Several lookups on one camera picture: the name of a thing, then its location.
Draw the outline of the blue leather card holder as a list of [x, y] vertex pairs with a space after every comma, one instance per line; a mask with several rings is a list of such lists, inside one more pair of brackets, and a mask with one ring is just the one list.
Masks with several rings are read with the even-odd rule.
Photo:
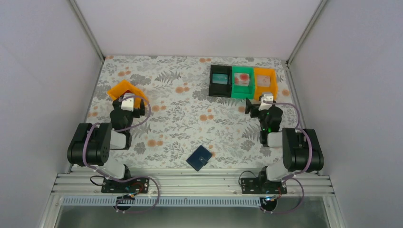
[[210, 160], [212, 153], [204, 146], [200, 145], [186, 160], [186, 162], [196, 171], [200, 171]]

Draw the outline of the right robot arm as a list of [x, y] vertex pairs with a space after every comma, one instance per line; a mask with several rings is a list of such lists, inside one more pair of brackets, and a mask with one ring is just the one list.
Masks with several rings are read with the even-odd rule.
[[[295, 109], [295, 127], [280, 127], [283, 110], [280, 105]], [[263, 168], [265, 179], [271, 182], [285, 182], [298, 174], [320, 171], [324, 166], [324, 156], [314, 129], [300, 127], [300, 113], [291, 103], [277, 103], [262, 99], [260, 104], [245, 101], [245, 113], [257, 118], [260, 124], [259, 141], [263, 147], [280, 149], [282, 159]]]

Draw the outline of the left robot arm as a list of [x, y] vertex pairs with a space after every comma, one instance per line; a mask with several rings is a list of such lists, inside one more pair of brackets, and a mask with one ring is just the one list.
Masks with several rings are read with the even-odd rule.
[[145, 97], [127, 93], [112, 102], [109, 122], [80, 123], [67, 149], [69, 163], [88, 167], [108, 180], [128, 181], [127, 165], [110, 158], [110, 150], [130, 148], [134, 119], [150, 117], [145, 113], [147, 105]]

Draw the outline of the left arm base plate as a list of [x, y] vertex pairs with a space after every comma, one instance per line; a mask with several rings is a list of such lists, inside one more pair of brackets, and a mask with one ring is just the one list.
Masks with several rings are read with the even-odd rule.
[[136, 178], [128, 182], [117, 182], [104, 179], [101, 192], [116, 194], [146, 194], [148, 193], [149, 183], [149, 178]]

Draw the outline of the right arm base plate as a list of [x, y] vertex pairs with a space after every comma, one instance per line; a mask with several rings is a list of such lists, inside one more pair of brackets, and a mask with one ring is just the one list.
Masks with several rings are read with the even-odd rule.
[[280, 181], [260, 180], [258, 178], [241, 178], [240, 186], [243, 194], [279, 195], [287, 194], [287, 188]]

